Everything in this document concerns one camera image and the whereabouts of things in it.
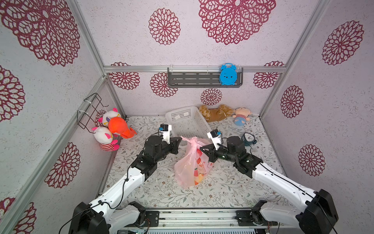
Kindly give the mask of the pink plastic bag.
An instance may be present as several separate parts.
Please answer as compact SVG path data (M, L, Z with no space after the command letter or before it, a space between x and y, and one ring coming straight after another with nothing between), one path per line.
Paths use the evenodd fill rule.
M213 163L209 162L208 156L204 154L200 147L209 145L210 142L203 138L184 138L187 142L186 153L174 166L174 175L177 183L183 188L196 186L194 184L195 174L204 174L204 179L213 168Z

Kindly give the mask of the yellow banana bunch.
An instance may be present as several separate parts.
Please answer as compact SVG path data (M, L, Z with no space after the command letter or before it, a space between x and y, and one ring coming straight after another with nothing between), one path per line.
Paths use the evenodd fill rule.
M205 176L204 174L200 174L200 173L195 174L194 175L194 184L198 185L199 183L201 183L202 180L204 179L204 176Z

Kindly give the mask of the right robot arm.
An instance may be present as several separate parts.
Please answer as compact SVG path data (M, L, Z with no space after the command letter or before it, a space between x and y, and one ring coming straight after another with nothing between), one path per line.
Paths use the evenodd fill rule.
M335 231L339 216L330 193L307 188L278 173L262 159L245 149L245 143L238 136L227 138L222 143L222 134L217 129L207 133L211 144L200 150L210 162L226 160L240 173L259 181L286 198L292 206L283 206L260 200L252 207L250 222L257 225L277 222L299 227L305 234L329 234Z

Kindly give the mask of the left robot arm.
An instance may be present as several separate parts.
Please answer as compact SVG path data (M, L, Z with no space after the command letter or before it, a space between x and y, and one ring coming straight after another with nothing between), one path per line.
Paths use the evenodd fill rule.
M128 167L125 175L97 199L81 202L73 217L63 224L70 234L116 234L128 226L145 222L146 208L137 202L120 209L122 201L142 185L157 169L158 163L169 154L178 154L181 137L172 137L171 125L162 124L157 133L149 136L142 151Z

